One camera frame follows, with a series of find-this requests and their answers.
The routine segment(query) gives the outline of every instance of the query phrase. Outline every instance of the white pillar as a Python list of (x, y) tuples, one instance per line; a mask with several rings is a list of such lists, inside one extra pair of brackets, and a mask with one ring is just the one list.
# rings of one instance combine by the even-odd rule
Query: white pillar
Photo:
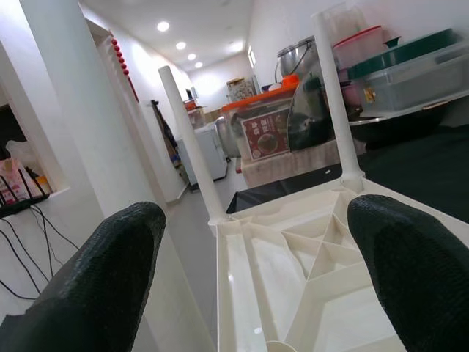
[(104, 216), (134, 202), (154, 202), (78, 2), (20, 3)]
[(316, 40), (317, 52), (320, 58), (325, 89), (328, 94), (330, 114), (332, 116), (332, 123), (342, 164), (341, 180), (344, 186), (359, 192), (363, 190), (361, 178), (365, 174), (358, 165), (357, 153), (355, 151), (355, 145), (353, 144), (352, 132), (344, 105), (344, 98), (342, 97), (329, 36), (325, 27), (324, 16), (320, 12), (313, 15), (312, 19), (314, 39)]
[(179, 94), (176, 81), (168, 66), (160, 69), (161, 81), (163, 81), (164, 89), (168, 95), (169, 102), (176, 117), (177, 125), (181, 131), (182, 139), (191, 159), (193, 171), (196, 174), (200, 191), (204, 197), (205, 206), (210, 215), (209, 224), (217, 224), (226, 220), (226, 213), (221, 205), (215, 184), (205, 161), (205, 157), (200, 150), (197, 142), (196, 134), (193, 130), (188, 112), (184, 107), (184, 103)]

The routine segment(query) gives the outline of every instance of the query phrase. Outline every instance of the white appliance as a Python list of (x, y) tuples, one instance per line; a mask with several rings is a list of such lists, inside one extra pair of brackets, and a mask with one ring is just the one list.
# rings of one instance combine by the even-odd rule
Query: white appliance
[[(212, 122), (202, 128), (198, 128), (195, 132), (200, 149), (202, 150), (202, 154), (205, 157), (210, 174), (212, 175), (212, 179), (219, 180), (226, 177), (228, 163), (226, 162), (226, 155), (222, 149), (220, 139), (218, 138), (218, 134), (215, 129), (215, 123)], [(177, 145), (179, 146), (179, 154), (182, 164), (185, 167), (185, 171), (188, 174), (191, 188), (196, 188), (196, 174), (193, 171), (191, 160), (182, 138), (177, 140)]]

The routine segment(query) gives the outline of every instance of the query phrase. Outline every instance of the orange container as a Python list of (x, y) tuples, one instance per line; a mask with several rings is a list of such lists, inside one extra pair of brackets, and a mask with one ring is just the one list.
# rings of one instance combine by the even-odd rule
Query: orange container
[(299, 82), (221, 108), (244, 160), (285, 153), (288, 111)]

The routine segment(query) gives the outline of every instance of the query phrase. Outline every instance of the black cable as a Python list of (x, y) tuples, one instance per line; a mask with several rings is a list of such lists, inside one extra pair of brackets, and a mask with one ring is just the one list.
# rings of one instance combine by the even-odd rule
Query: black cable
[(29, 276), (29, 278), (31, 279), (31, 281), (32, 281), (32, 283), (33, 283), (33, 285), (34, 285), (34, 287), (36, 288), (37, 293), (41, 294), (41, 291), (40, 291), (40, 289), (38, 288), (38, 286), (37, 286), (35, 280), (32, 278), (32, 275), (31, 275), (31, 273), (29, 272), (28, 267), (23, 263), (23, 261), (21, 260), (20, 256), (19, 256), (18, 253), (15, 251), (15, 247), (13, 247), (13, 245), (12, 245), (10, 239), (8, 238), (7, 234), (6, 234), (5, 232), (1, 231), (1, 230), (0, 230), (0, 233), (5, 237), (5, 240), (7, 240), (8, 244), (10, 245), (10, 247), (11, 247), (11, 249), (12, 249), (12, 251), (13, 251), (13, 253), (15, 254), (16, 259), (19, 260), (19, 262), (20, 262), (21, 265), (23, 266), (24, 270), (26, 270), (26, 272), (28, 273), (28, 276)]
[(72, 246), (74, 246), (77, 250), (79, 250), (78, 246), (76, 244), (74, 244), (71, 240), (69, 240), (67, 237), (65, 237), (63, 234), (60, 233), (60, 231), (58, 231), (58, 229), (55, 228), (55, 226), (52, 225), (52, 223), (49, 221), (49, 219), (47, 219), (47, 217), (44, 215), (43, 211), (41, 210), (41, 208), (37, 207), (37, 206), (34, 206), (32, 205), (31, 206), (31, 209), (36, 211), (37, 213), (39, 213), (47, 222), (48, 224), (53, 228), (53, 230), (57, 233), (57, 235), (59, 235), (60, 237), (62, 237), (64, 240), (66, 240), (69, 244), (71, 244)]
[(23, 297), (23, 296), (20, 296), (18, 295), (17, 293), (15, 293), (11, 288), (9, 288), (7, 286), (7, 284), (5, 284), (3, 281), (0, 280), (0, 285), (2, 285), (3, 287), (5, 287), (5, 289), (7, 289), (8, 292), (10, 292), (12, 295), (14, 295), (14, 297), (16, 298), (20, 298), (20, 299), (25, 299), (27, 301), (36, 301), (35, 298), (29, 298), (29, 297)]
[(11, 223), (10, 223), (8, 220), (5, 220), (5, 219), (0, 219), (0, 220), (6, 222), (6, 223), (10, 226), (10, 228), (12, 229), (13, 234), (15, 235), (16, 240), (19, 242), (21, 248), (24, 250), (24, 252), (25, 252), (26, 255), (28, 256), (28, 258), (32, 261), (32, 263), (33, 263), (34, 266), (37, 268), (37, 270), (39, 270), (39, 272), (44, 276), (44, 279), (45, 279), (47, 282), (49, 282), (49, 279), (48, 279), (47, 276), (44, 274), (44, 272), (41, 270), (41, 268), (39, 267), (39, 265), (34, 261), (34, 259), (32, 259), (31, 255), (28, 253), (28, 251), (26, 250), (26, 248), (24, 248), (23, 242), (21, 242), (20, 237), (19, 237), (18, 234), (16, 233), (15, 228), (13, 227), (13, 225), (11, 225)]
[(49, 258), (49, 270), (51, 271), (51, 278), (53, 277), (53, 270), (52, 270), (52, 257), (51, 257), (51, 248), (52, 248), (52, 245), (51, 243), (49, 242), (49, 237), (47, 236), (47, 229), (45, 228), (45, 219), (43, 218), (43, 225), (44, 225), (44, 228), (41, 227), (41, 225), (39, 224), (39, 219), (37, 218), (37, 216), (34, 214), (34, 212), (32, 211), (32, 208), (29, 208), (29, 210), (31, 211), (32, 215), (34, 216), (34, 218), (36, 219), (36, 223), (37, 223), (37, 226), (43, 231), (43, 234), (44, 234), (44, 237), (45, 237), (45, 245), (47, 246), (47, 253), (48, 253), (48, 258)]

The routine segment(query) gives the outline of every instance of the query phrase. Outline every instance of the red lid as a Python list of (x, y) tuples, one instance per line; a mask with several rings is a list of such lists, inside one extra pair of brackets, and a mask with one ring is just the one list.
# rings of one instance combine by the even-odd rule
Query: red lid
[(352, 36), (350, 36), (350, 37), (347, 37), (347, 38), (341, 40), (340, 42), (338, 42), (337, 44), (335, 44), (335, 46), (334, 46), (333, 48), (337, 48), (338, 46), (341, 46), (341, 45), (345, 44), (346, 42), (349, 42), (349, 41), (351, 41), (351, 40), (357, 39), (357, 37), (360, 37), (361, 35), (364, 35), (364, 34), (366, 34), (366, 33), (373, 32), (373, 31), (375, 31), (375, 30), (377, 30), (377, 29), (380, 29), (380, 28), (381, 28), (381, 26), (374, 26), (374, 27), (365, 29), (365, 30), (363, 30), (363, 31), (361, 31), (361, 32), (359, 32), (359, 33), (355, 33), (354, 35), (352, 35)]
[(263, 100), (274, 98), (277, 95), (282, 95), (282, 94), (289, 93), (289, 92), (294, 93), (295, 90), (297, 89), (298, 85), (299, 85), (299, 82), (296, 82), (294, 84), (291, 84), (291, 85), (289, 84), (285, 87), (275, 89), (271, 92), (255, 95), (255, 96), (247, 98), (247, 99), (236, 101), (234, 103), (223, 106), (221, 108), (221, 111), (222, 112), (228, 112), (232, 109), (242, 108), (244, 106), (250, 105), (252, 103), (256, 103), (258, 101), (263, 101)]

